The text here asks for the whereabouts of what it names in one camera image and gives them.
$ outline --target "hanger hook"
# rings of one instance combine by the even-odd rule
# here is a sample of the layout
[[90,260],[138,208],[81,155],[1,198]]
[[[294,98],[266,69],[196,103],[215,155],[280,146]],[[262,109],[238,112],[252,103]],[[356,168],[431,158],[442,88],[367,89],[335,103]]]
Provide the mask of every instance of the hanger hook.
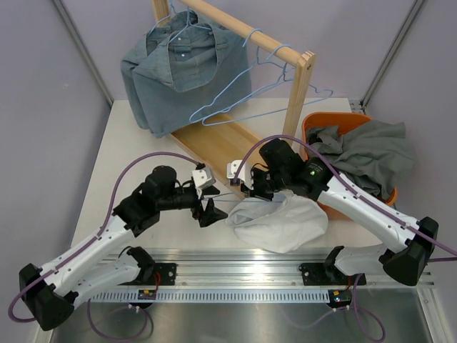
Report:
[[268,57],[266,58],[266,60],[268,61],[280,48],[284,48],[284,47],[288,47],[288,48],[291,48],[292,49],[292,46],[288,45],[288,44],[281,44],[280,46],[278,46],[276,49],[274,49],[271,54],[268,55]]
[[246,46],[246,44],[248,43],[248,40],[251,38],[252,34],[253,34],[255,31],[263,32],[263,31],[260,30],[260,29],[254,29],[254,30],[252,30],[251,33],[248,34],[248,36],[246,37],[246,39],[245,39],[245,41],[244,41],[244,43],[243,43],[243,47]]

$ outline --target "wooden base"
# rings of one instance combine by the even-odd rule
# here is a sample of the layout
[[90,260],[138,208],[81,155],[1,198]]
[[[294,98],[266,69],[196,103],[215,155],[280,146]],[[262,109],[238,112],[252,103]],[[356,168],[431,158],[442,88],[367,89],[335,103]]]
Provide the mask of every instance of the wooden base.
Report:
[[[228,114],[218,114],[207,122],[215,123],[232,119]],[[171,135],[184,151],[211,167],[216,178],[223,184],[228,182],[227,164],[236,159],[243,159],[246,152],[260,140],[240,123],[216,126],[203,126],[197,123],[179,129]],[[249,157],[248,162],[251,166],[257,162],[265,163],[258,154],[258,149]]]

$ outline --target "orange laundry bin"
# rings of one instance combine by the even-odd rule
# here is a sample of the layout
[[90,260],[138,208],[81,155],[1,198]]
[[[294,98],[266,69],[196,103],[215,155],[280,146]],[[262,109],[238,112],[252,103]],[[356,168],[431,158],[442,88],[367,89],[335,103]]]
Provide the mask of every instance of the orange laundry bin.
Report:
[[[365,114],[359,113],[344,113],[344,112],[316,112],[307,116],[301,125],[301,133],[303,141],[306,142],[306,131],[311,127],[325,127],[331,125],[339,125],[338,135],[346,134],[351,130],[354,130],[356,127],[365,124],[367,121],[370,121],[371,118]],[[304,150],[302,154],[305,159],[308,158],[308,155]],[[391,206],[397,200],[398,192],[397,189],[393,189],[391,196],[385,202],[387,205]],[[345,219],[349,218],[344,214],[328,207],[326,205],[319,204],[319,206],[327,213],[329,219]]]

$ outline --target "wooden rack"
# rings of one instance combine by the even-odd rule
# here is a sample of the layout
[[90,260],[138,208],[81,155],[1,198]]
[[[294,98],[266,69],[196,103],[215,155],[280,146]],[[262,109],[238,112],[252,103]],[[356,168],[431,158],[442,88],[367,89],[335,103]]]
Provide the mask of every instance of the wooden rack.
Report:
[[[170,15],[168,0],[151,1],[157,21]],[[253,31],[253,27],[207,4],[205,1],[179,1],[243,38],[247,38]],[[252,33],[249,40],[268,52],[273,52],[281,45],[279,41],[260,31]],[[292,90],[289,96],[286,119],[282,131],[283,134],[295,136],[306,91],[316,61],[316,55],[309,51],[302,54],[287,46],[279,49],[275,55],[295,67]],[[219,114],[212,118],[214,122],[231,119],[228,114]],[[200,161],[204,161],[210,166],[216,177],[223,182],[226,180],[227,163],[235,159],[242,159],[253,144],[259,140],[252,131],[238,122],[216,126],[203,126],[200,123],[192,124],[175,131],[172,136],[190,155]],[[254,164],[256,162],[262,162],[262,159],[258,154],[252,154],[249,161],[251,164]]]

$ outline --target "white table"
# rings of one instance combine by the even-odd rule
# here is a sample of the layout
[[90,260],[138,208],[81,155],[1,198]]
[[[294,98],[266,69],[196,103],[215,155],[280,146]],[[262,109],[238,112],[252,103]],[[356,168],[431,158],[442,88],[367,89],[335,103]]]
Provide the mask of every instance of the white table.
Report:
[[[264,113],[287,107],[288,99],[252,99],[237,109],[233,116],[242,118],[253,114]],[[350,112],[347,99],[327,99],[310,104],[303,108],[301,121],[310,113],[317,111]],[[268,136],[281,132],[285,112],[263,116],[245,121],[259,136]],[[296,137],[301,137],[298,128]],[[153,151],[172,151],[186,154],[172,140],[165,137],[156,139],[148,130],[140,129],[134,120],[127,101],[115,101],[106,126],[103,141],[86,193],[81,215],[74,233],[72,245],[97,229],[106,215],[111,191],[118,175],[124,167],[135,158]],[[116,196],[115,205],[128,195],[151,173],[155,166],[165,164],[178,172],[181,182],[190,179],[193,164],[169,156],[153,157],[140,162],[124,177]],[[216,186],[222,193],[229,192],[220,182]],[[234,195],[220,199],[238,200]],[[217,202],[216,206],[229,212],[236,203]],[[379,240],[363,227],[350,221],[332,221],[328,231],[322,237],[304,244],[299,250],[305,252],[310,248],[331,249],[337,245],[347,247],[364,247],[378,244]],[[189,210],[168,211],[161,213],[160,222],[132,244],[145,249],[179,249],[187,252],[239,251],[254,249],[250,244],[239,241],[233,230],[219,221],[206,228],[200,228],[193,220]]]

